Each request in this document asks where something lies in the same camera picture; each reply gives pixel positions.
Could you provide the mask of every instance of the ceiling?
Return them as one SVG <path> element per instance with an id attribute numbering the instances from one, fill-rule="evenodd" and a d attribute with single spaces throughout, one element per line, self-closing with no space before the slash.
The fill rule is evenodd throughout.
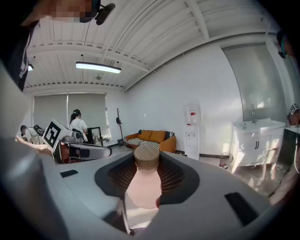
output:
<path id="1" fill-rule="evenodd" d="M 255 0 L 102 0 L 103 5 L 110 2 L 116 8 L 101 26 L 95 20 L 40 20 L 27 50 L 34 70 L 28 73 L 25 88 L 81 83 L 127 90 L 193 47 L 278 28 Z M 76 61 L 115 66 L 122 72 L 76 69 Z"/>

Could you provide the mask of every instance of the faucet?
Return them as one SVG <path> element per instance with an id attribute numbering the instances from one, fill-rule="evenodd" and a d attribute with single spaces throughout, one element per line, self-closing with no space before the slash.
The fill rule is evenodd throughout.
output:
<path id="1" fill-rule="evenodd" d="M 256 123 L 257 120 L 255 120 L 255 110 L 254 109 L 252 110 L 252 116 L 253 116 L 252 123 Z"/>

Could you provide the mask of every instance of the white shirt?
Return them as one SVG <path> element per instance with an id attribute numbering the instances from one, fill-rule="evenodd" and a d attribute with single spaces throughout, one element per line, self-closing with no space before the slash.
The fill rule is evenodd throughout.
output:
<path id="1" fill-rule="evenodd" d="M 38 134 L 33 128 L 26 129 L 25 137 L 29 143 L 38 144 Z"/>
<path id="2" fill-rule="evenodd" d="M 78 131 L 81 131 L 83 134 L 84 140 L 85 141 L 88 140 L 85 133 L 83 132 L 83 130 L 87 129 L 88 127 L 86 126 L 85 122 L 82 119 L 79 119 L 79 118 L 74 119 L 69 126 L 70 130 L 72 130 L 73 128 L 75 128 Z"/>

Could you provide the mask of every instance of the trash can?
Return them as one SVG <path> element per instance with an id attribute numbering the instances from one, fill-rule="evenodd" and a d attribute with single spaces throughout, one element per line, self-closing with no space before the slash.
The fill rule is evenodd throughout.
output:
<path id="1" fill-rule="evenodd" d="M 118 141 L 119 147 L 124 145 L 123 139 L 118 139 L 117 141 Z"/>
<path id="2" fill-rule="evenodd" d="M 222 152 L 220 155 L 220 167 L 227 169 L 232 160 L 232 155 L 229 152 Z"/>

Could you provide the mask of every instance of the orange sofa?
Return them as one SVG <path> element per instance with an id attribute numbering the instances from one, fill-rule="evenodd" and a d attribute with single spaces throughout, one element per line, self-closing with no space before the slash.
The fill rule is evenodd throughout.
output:
<path id="1" fill-rule="evenodd" d="M 144 144 L 154 145 L 160 151 L 175 152 L 176 137 L 174 132 L 147 130 L 140 130 L 138 133 L 126 136 L 127 147 L 137 148 Z"/>

